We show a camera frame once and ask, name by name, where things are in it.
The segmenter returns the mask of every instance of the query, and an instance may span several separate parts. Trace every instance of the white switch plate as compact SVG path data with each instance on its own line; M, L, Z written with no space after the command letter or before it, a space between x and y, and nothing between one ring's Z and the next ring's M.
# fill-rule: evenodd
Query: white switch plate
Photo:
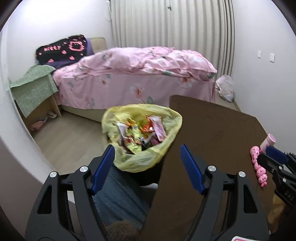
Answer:
M274 58L275 58L274 53L271 53L269 57L269 61L274 63Z

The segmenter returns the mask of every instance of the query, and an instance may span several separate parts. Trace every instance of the brown tabletop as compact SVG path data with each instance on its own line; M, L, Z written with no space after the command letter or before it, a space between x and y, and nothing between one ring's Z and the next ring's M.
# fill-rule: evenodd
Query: brown tabletop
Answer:
M139 241L183 241L195 219L202 196L193 189L181 162L182 144L186 144L193 155L201 156L223 172L244 171L268 215L273 207L275 184L268 173L268 185L261 189L249 155L250 148L260 145L267 136L258 120L220 105L183 96L172 96L170 108L182 115L183 124L165 158L158 190ZM223 195L221 207L226 203L225 197ZM221 211L217 232L223 216Z

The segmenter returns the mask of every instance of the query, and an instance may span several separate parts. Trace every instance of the curtain pleat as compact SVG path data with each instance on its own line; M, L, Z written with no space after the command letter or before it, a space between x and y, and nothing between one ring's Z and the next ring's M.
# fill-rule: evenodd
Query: curtain pleat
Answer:
M231 75L234 55L232 0L111 0L118 47L166 46L201 53Z

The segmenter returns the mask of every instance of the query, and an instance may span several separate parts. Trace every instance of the light wood flooring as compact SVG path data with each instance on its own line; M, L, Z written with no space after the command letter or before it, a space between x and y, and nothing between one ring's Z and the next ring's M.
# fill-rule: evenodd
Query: light wood flooring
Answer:
M216 93L216 104L236 110ZM107 147L101 123L63 111L62 117L48 120L33 138L45 157L60 174L76 171L101 156Z

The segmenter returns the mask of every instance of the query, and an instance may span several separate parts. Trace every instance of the pink floral comforter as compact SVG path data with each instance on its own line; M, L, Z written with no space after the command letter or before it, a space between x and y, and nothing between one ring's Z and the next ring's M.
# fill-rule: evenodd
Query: pink floral comforter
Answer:
M215 101L213 65L191 50L112 48L53 73L58 104L79 109L150 102L169 106L171 95Z

